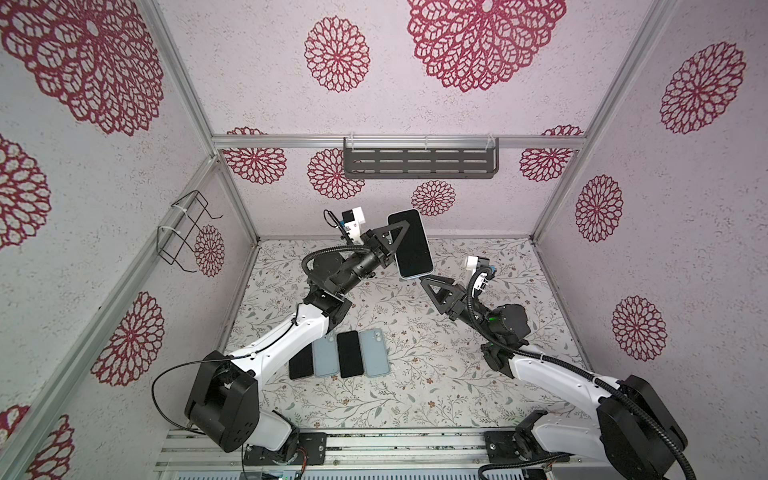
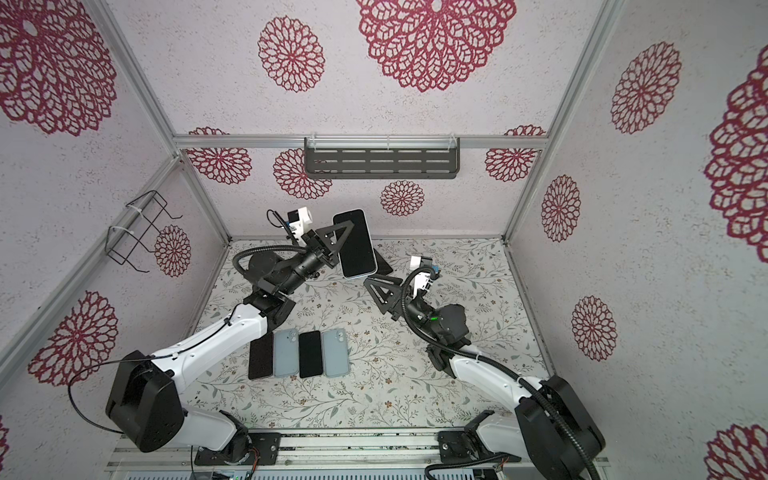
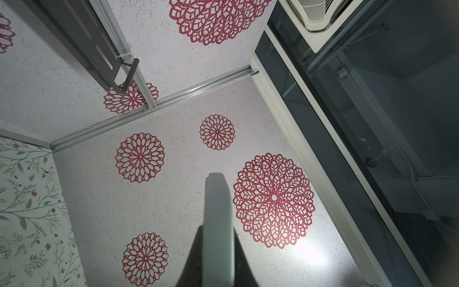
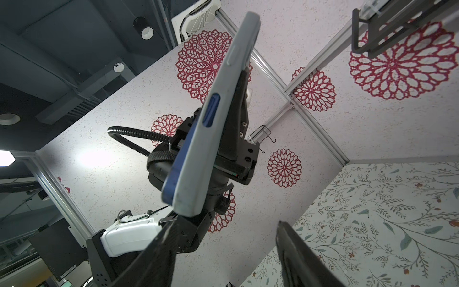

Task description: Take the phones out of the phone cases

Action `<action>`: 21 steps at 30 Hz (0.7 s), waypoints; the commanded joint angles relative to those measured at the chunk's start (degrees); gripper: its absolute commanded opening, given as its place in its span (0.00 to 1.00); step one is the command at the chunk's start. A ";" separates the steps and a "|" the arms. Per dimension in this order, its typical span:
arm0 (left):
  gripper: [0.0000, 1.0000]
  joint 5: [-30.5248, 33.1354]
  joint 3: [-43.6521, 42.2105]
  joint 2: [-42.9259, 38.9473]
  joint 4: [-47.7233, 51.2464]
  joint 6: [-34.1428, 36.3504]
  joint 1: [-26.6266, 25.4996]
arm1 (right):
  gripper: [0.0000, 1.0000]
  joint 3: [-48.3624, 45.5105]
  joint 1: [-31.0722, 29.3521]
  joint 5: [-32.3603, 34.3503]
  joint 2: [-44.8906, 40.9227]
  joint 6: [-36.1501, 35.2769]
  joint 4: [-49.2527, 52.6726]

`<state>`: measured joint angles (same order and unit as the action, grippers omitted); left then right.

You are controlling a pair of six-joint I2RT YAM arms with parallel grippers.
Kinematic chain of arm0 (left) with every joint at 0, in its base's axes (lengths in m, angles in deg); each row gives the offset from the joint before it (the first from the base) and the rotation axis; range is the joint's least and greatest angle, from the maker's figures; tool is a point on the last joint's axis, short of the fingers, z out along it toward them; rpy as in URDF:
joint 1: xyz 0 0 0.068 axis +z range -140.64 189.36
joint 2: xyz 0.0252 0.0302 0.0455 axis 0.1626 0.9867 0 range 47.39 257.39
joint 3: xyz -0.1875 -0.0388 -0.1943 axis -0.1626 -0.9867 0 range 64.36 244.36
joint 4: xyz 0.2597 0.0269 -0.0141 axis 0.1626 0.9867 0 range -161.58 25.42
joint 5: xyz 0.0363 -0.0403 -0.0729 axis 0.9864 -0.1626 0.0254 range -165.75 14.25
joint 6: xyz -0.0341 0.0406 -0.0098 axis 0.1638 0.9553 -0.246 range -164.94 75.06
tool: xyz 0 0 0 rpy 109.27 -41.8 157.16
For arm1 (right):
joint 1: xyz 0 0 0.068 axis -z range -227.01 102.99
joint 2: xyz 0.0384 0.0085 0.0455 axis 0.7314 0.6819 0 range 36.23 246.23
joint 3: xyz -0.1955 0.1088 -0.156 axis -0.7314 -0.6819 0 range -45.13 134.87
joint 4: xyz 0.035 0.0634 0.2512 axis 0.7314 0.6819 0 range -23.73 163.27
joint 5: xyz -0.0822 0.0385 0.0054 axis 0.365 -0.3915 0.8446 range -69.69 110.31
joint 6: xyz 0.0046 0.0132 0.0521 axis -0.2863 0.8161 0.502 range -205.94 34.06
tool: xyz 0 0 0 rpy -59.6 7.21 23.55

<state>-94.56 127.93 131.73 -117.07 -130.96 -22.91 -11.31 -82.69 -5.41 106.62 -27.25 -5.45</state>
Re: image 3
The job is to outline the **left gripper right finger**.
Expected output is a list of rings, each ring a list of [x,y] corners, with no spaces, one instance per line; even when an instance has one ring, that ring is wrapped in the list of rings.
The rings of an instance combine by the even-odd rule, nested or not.
[[[235,287],[259,287],[247,262],[240,240],[234,231]]]

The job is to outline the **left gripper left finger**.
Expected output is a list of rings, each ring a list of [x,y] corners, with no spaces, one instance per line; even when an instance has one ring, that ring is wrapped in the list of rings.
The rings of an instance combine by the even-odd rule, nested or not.
[[[193,240],[185,267],[179,277],[176,287],[201,287],[202,286],[202,247],[203,226],[199,226]]]

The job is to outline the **phone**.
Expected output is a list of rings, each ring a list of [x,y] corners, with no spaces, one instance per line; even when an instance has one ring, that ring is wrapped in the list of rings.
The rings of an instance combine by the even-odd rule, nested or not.
[[[210,173],[205,181],[202,263],[204,287],[234,286],[233,210],[222,173]]]

